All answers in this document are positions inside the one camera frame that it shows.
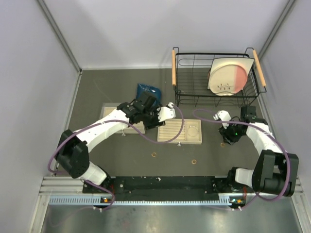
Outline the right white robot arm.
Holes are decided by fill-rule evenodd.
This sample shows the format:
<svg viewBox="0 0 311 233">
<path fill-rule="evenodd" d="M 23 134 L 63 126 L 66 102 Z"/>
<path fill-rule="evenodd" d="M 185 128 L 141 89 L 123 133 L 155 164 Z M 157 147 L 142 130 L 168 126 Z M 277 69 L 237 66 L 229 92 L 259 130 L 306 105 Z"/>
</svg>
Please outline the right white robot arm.
<svg viewBox="0 0 311 233">
<path fill-rule="evenodd" d="M 233 121 L 229 112 L 218 111 L 214 117 L 217 121 L 225 121 L 219 128 L 223 142 L 229 145 L 237 143 L 242 136 L 247 136 L 255 146 L 259 159 L 253 170 L 233 167 L 228 172 L 227 187 L 232 192 L 240 191 L 244 186 L 255 192 L 278 195 L 287 185 L 283 196 L 290 197 L 294 193 L 299 159 L 297 155 L 288 153 L 290 175 L 287 178 L 287 162 L 283 151 L 271 140 L 272 133 L 265 119 L 257 116 L 255 106 L 241 107 L 238 120 L 243 124 L 228 123 Z"/>
</svg>

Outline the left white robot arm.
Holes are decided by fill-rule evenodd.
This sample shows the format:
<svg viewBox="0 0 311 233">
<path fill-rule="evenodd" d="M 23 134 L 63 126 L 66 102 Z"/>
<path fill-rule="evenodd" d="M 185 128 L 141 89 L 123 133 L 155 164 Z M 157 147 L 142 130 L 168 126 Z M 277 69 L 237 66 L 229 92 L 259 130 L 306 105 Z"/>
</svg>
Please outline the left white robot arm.
<svg viewBox="0 0 311 233">
<path fill-rule="evenodd" d="M 172 103 L 163 106 L 153 94 L 143 92 L 139 98 L 121 103 L 110 114 L 84 129 L 64 131 L 54 158 L 72 178 L 88 180 L 99 192 L 106 192 L 110 188 L 111 177 L 90 162 L 89 153 L 102 141 L 130 125 L 142 122 L 148 130 L 162 126 L 165 120 L 174 117 Z"/>
</svg>

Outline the cream and pink plate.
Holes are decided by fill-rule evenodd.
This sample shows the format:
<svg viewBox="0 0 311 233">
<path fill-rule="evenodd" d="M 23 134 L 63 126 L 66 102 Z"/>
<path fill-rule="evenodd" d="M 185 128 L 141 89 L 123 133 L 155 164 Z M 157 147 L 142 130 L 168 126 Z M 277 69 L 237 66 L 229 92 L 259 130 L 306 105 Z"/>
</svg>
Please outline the cream and pink plate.
<svg viewBox="0 0 311 233">
<path fill-rule="evenodd" d="M 216 58 L 208 73 L 207 88 L 217 96 L 233 96 L 244 89 L 253 58 Z"/>
</svg>

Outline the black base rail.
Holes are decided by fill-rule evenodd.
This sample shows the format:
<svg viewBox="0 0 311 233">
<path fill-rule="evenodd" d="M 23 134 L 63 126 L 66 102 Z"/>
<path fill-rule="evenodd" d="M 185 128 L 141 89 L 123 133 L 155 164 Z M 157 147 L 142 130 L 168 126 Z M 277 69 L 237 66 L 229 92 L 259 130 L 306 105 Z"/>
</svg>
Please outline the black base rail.
<svg viewBox="0 0 311 233">
<path fill-rule="evenodd" d="M 207 193 L 224 193 L 229 190 L 240 191 L 247 186 L 235 182 L 232 176 L 117 176 L 108 177 L 101 184 L 84 182 L 83 192 L 99 193 L 103 188 L 120 195 L 146 190 L 203 190 Z"/>
</svg>

